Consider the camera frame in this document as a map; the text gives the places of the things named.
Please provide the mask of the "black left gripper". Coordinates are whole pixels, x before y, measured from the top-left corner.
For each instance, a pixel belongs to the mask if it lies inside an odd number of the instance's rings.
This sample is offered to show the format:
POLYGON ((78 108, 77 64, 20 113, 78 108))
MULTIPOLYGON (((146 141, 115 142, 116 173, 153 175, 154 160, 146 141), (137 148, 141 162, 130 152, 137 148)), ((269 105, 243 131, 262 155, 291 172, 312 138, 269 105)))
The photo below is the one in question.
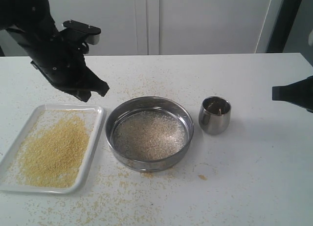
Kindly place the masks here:
POLYGON ((63 39, 61 32, 32 33, 30 57, 49 83, 82 102, 88 102, 91 91, 104 97, 110 87, 86 65, 84 54, 63 39))

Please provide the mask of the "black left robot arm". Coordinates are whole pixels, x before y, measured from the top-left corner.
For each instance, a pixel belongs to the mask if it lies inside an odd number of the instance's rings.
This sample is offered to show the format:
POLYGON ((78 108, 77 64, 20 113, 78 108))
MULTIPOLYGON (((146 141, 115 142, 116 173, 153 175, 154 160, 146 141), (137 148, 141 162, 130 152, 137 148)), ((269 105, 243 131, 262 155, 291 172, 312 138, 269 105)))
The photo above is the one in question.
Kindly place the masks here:
POLYGON ((89 45, 99 42, 101 29, 68 20, 59 31, 48 0, 0 0, 0 28, 31 58, 32 66, 56 89, 87 102, 92 92, 105 96, 107 82, 86 65, 89 45))

